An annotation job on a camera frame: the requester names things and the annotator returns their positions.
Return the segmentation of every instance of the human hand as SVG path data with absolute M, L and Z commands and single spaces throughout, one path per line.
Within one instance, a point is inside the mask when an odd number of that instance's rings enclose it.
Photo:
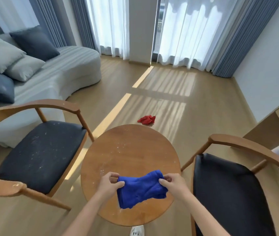
M 112 179 L 112 177 L 117 178 L 119 176 L 118 173 L 108 172 L 101 178 L 95 195 L 101 199 L 102 203 L 110 199 L 118 188 L 122 188 L 125 185 L 124 181 L 116 182 L 116 179 Z
M 174 198 L 184 200 L 186 195 L 191 194 L 189 188 L 186 186 L 184 178 L 176 173 L 169 173 L 164 175 L 165 179 L 159 179 L 159 183 L 166 187 Z

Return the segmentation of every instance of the wooden chair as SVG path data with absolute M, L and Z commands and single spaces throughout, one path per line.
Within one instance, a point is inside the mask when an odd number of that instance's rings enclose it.
M 259 154 L 263 161 L 252 169 L 204 153 L 211 144 L 220 144 Z M 273 220 L 255 174 L 268 162 L 279 167 L 279 156 L 247 139 L 212 134 L 208 141 L 181 168 L 193 164 L 191 191 L 232 236 L 276 235 Z M 192 235 L 202 235 L 191 216 Z
M 8 154 L 0 166 L 0 196 L 25 195 L 37 201 L 71 210 L 52 196 L 76 161 L 89 136 L 94 137 L 79 107 L 57 99 L 42 99 L 0 108 L 0 122 L 20 111 L 34 108 L 42 123 Z M 56 108 L 76 114 L 82 126 L 47 121 L 40 108 Z

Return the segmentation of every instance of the person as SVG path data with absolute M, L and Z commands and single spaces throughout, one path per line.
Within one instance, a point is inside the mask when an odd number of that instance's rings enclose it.
M 109 172 L 101 178 L 96 193 L 62 236 L 87 236 L 100 207 L 116 193 L 118 188 L 125 185 L 124 181 L 113 183 L 112 177 L 119 176 L 118 173 Z M 166 187 L 176 200 L 180 200 L 185 204 L 203 236 L 230 236 L 190 192 L 180 174 L 170 173 L 164 175 L 164 178 L 159 179 L 160 184 Z M 144 236 L 144 226 L 133 227 L 130 236 Z

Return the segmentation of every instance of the black chair seat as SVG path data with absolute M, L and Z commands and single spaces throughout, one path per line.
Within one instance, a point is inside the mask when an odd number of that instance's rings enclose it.
M 210 154 L 198 155 L 193 193 L 230 235 L 276 235 L 262 187 L 245 166 Z M 203 235 L 197 224 L 196 235 Z
M 47 121 L 36 126 L 0 166 L 0 179 L 19 181 L 48 194 L 78 150 L 86 129 L 81 125 Z

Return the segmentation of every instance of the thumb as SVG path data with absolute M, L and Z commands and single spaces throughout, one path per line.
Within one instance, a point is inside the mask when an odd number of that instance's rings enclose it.
M 168 188 L 171 184 L 170 182 L 167 182 L 165 179 L 162 178 L 159 179 L 159 183 L 166 188 Z
M 117 183 L 114 184 L 114 186 L 116 187 L 116 189 L 118 188 L 122 188 L 125 185 L 124 181 L 119 181 Z

